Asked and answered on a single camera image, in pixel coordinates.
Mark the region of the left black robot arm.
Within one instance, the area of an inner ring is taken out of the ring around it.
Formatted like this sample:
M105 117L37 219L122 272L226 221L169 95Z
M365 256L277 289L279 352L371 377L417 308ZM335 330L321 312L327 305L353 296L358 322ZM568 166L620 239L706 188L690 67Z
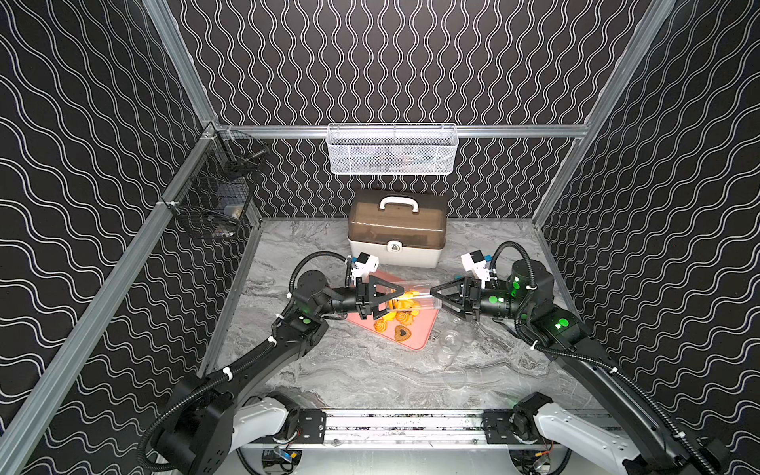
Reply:
M306 267L328 255L346 267L341 287L332 287L324 273ZM213 474L230 453L251 441L270 435L281 443L294 439L294 407L273 397L249 405L247 398L284 366L308 354L324 338L330 320L352 313L380 320L388 314L389 302L402 297L405 289L354 268L368 257L327 251L304 257L290 276L288 302L263 342L219 370L203 377L191 374L174 386L165 408L138 442L138 467L148 473Z

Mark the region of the clear cookie jar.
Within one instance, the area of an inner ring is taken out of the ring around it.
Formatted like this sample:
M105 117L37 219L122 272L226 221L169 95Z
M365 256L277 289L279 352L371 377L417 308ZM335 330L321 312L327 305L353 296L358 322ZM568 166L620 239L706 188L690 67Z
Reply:
M443 332L437 339L435 360L443 367L451 366L459 356L462 346L463 339L460 332L456 330Z
M431 285L412 282L402 296L388 301L385 308L390 312L407 312L417 317L441 310L441 302L431 294Z

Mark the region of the orange swirl cookie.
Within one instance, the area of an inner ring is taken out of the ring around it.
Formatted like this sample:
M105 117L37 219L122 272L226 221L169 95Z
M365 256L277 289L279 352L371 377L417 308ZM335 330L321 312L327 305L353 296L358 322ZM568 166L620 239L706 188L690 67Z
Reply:
M414 324L415 315L411 312L398 313L396 316L396 321L402 326L411 326Z
M376 332L385 333L388 330L389 324L385 319L380 319L380 320L376 320L373 326Z

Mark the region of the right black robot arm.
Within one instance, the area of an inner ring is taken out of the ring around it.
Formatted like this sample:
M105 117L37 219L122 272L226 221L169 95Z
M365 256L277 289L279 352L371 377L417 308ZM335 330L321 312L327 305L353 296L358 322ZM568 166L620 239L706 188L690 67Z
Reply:
M489 439L558 443L616 474L722 474L730 451L716 437L681 427L621 370L583 321L554 302L554 277L514 241L491 256L465 253L465 276L437 285L431 296L465 321L490 319L563 368L623 431L610 433L534 392L505 413L491 413Z

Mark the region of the brown heart cookie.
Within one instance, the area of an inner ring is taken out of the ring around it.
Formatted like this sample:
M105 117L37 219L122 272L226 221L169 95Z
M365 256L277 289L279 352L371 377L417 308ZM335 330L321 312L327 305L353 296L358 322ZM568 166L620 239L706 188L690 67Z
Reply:
M408 327L402 325L395 326L394 340L396 340L396 342L405 342L406 340L409 340L411 336L413 336L413 333Z

